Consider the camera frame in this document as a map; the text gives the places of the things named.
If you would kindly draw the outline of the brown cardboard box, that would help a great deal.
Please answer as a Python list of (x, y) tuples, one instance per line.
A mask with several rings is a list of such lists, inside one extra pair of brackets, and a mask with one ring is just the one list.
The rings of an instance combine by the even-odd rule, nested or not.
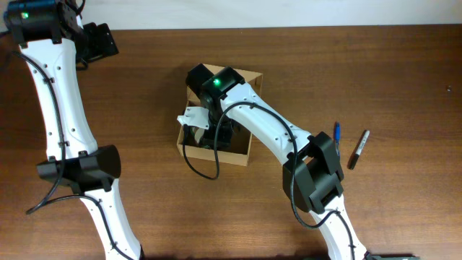
[[(240, 83), (248, 83), (250, 88), (259, 95), (262, 88), (263, 75), (254, 71), (233, 69), (231, 67), (198, 64), (186, 76), (187, 107), (199, 106), (209, 110), (209, 119), (218, 121), (218, 127), (225, 119), (221, 102), (227, 97), (232, 87)], [(242, 125), (231, 140), (231, 145), (225, 149), (217, 149), (219, 161), (233, 165), (248, 164), (250, 146), (253, 135)], [(214, 160), (213, 149), (198, 146), (193, 133), (194, 126), (181, 125), (177, 146), (182, 156), (190, 159)]]

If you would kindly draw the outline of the blue pen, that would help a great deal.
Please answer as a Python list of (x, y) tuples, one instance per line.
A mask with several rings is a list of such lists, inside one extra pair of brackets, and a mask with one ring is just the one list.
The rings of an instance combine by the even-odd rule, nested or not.
[(341, 153), (340, 153), (340, 138), (341, 138), (341, 127), (340, 127), (340, 123), (337, 121), (335, 124), (334, 124), (334, 144), (335, 144), (335, 148), (336, 148), (336, 153), (337, 155), (340, 157)]

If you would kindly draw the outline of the beige masking tape roll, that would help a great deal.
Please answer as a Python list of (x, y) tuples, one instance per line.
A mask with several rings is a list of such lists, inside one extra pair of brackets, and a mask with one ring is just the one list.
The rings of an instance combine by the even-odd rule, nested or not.
[(193, 139), (198, 146), (201, 146), (202, 139), (204, 138), (204, 129), (197, 128), (193, 133)]

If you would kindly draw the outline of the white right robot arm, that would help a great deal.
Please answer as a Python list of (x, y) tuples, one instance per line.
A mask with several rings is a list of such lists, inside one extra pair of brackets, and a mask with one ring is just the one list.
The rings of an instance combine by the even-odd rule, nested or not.
[(234, 128), (246, 128), (281, 163), (283, 189), (295, 218), (307, 229), (320, 230), (329, 258), (370, 257), (347, 215), (344, 172), (329, 135), (313, 135), (290, 123), (230, 67), (213, 73), (198, 64), (188, 72), (186, 85), (200, 105), (187, 108), (178, 120), (186, 133), (195, 132), (198, 145), (214, 151), (227, 148)]

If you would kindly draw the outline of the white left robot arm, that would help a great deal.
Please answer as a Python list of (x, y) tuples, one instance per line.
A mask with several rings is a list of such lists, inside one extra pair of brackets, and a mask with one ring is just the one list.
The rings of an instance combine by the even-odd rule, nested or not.
[(19, 46), (38, 94), (46, 130), (46, 160), (38, 175), (53, 185), (27, 214), (78, 199), (87, 208), (107, 259), (143, 259), (121, 201), (121, 159), (115, 145), (100, 146), (86, 119), (77, 72), (118, 54), (107, 24), (83, 24), (75, 1), (10, 1), (4, 22)]

